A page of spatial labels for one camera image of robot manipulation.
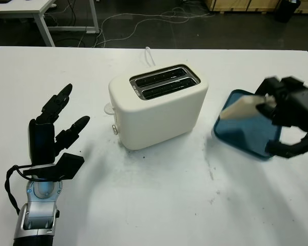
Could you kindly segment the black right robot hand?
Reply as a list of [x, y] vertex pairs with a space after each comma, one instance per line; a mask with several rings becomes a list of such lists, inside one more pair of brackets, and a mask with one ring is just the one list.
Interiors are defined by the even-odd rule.
[[269, 77], [260, 84], [255, 95], [268, 95], [275, 99], [275, 106], [266, 102], [256, 106], [262, 115], [272, 121], [272, 124], [294, 126], [308, 132], [308, 87], [304, 82], [293, 76], [281, 80]]

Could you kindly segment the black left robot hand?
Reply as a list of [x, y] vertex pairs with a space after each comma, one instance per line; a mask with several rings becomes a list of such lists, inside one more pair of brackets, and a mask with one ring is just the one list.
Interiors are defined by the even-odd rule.
[[72, 84], [66, 85], [42, 107], [41, 114], [28, 126], [29, 154], [34, 166], [51, 164], [63, 149], [68, 149], [90, 121], [89, 116], [78, 119], [67, 130], [55, 135], [54, 123], [69, 102]]

